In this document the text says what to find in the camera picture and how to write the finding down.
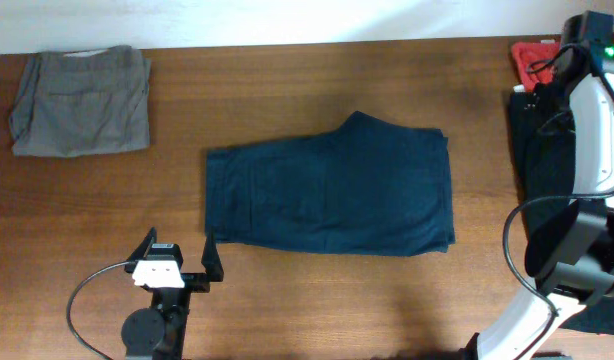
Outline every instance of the green light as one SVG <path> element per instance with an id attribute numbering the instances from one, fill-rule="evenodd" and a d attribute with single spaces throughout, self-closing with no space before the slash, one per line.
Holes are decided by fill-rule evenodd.
<path id="1" fill-rule="evenodd" d="M 607 54 L 608 56 L 614 56 L 614 47 L 608 47 L 605 48 L 605 54 Z"/>

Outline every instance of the white wall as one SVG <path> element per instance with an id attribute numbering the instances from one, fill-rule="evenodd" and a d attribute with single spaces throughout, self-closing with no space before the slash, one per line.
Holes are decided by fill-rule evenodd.
<path id="1" fill-rule="evenodd" d="M 614 0 L 0 0 L 0 53 L 560 33 Z"/>

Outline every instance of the cloth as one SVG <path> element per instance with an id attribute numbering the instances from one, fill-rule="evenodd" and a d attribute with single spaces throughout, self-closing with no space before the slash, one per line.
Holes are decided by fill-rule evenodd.
<path id="1" fill-rule="evenodd" d="M 355 112 L 331 133 L 207 157 L 218 242 L 411 256 L 455 242 L 447 139 Z"/>
<path id="2" fill-rule="evenodd" d="M 557 136 L 539 135 L 537 130 L 553 113 L 541 114 L 528 107 L 534 99 L 532 94 L 512 94 L 508 108 L 514 165 L 525 190 L 525 197 L 571 194 L 574 187 L 576 136 L 569 132 Z M 529 236 L 533 236 L 540 226 L 567 207 L 568 203 L 567 200 L 549 201 L 525 210 Z M 604 298 L 595 306 L 574 315 L 561 327 L 614 335 L 614 298 Z"/>
<path id="3" fill-rule="evenodd" d="M 511 55 L 516 62 L 518 76 L 526 91 L 534 91 L 536 84 L 548 84 L 553 80 L 553 75 L 549 69 L 537 74 L 527 74 L 527 67 L 535 61 L 552 59 L 556 56 L 559 48 L 560 43 L 558 42 L 551 44 L 518 42 L 512 45 Z"/>
<path id="4" fill-rule="evenodd" d="M 129 46 L 31 57 L 9 118 L 12 151 L 74 157 L 148 147 L 150 65 Z"/>

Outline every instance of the gray cloth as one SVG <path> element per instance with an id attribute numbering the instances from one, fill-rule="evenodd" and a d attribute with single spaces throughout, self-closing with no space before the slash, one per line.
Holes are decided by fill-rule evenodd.
<path id="1" fill-rule="evenodd" d="M 27 63 L 9 118 L 18 156 L 75 157 L 149 147 L 151 61 L 118 46 L 46 52 Z"/>

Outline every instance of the table surface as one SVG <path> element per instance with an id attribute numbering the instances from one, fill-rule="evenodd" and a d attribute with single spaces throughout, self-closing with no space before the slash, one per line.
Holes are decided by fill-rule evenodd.
<path id="1" fill-rule="evenodd" d="M 509 47 L 481 38 L 145 51 L 152 146 L 76 159 L 15 158 L 7 116 L 24 55 L 0 56 L 0 359 L 94 359 L 65 304 L 125 259 L 151 226 L 200 271 L 209 149 L 318 134 L 355 110 L 449 138 L 456 245 L 412 258 L 220 245 L 225 281 L 192 298 L 190 359 L 357 359 L 456 350 L 519 284 L 501 249 L 518 203 L 505 94 Z M 525 235 L 512 229 L 522 264 Z M 82 335 L 124 356 L 120 328 L 150 294 L 122 271 L 76 299 Z M 614 336 L 558 330 L 543 350 L 614 359 Z"/>

